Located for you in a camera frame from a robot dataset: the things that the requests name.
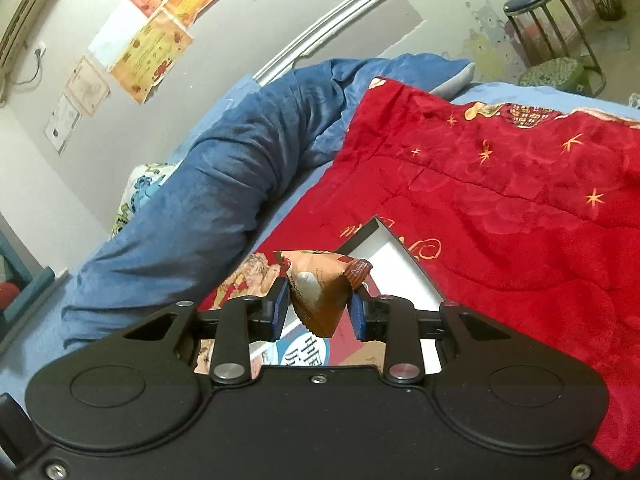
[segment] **black cable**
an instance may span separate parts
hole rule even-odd
[[[18,82],[14,82],[14,85],[16,86],[20,86],[20,85],[27,85],[29,83],[33,83],[36,78],[38,77],[38,74],[40,73],[40,69],[42,68],[42,51],[37,48],[34,52],[36,60],[38,61],[38,65],[36,67],[36,73],[33,75],[33,77],[27,81],[20,81]]]

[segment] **white pillow with blue cartoon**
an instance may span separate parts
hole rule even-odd
[[[122,231],[133,215],[160,189],[180,164],[144,164],[136,167],[129,175],[124,190],[118,216],[111,230],[111,238]]]

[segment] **red ball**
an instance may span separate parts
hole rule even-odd
[[[20,289],[9,282],[0,283],[0,310],[6,309],[20,294]]]

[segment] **red blanket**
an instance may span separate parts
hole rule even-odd
[[[640,460],[639,127],[595,110],[455,106],[374,80],[333,166],[260,253],[335,250],[386,218],[448,298],[602,375],[610,404],[595,446],[629,468]],[[278,269],[258,260],[207,306],[267,290]]]

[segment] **brown wrapper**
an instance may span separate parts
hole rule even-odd
[[[372,265],[326,251],[279,251],[275,255],[289,279],[291,303],[300,321],[316,336],[331,337],[350,293],[362,284]]]

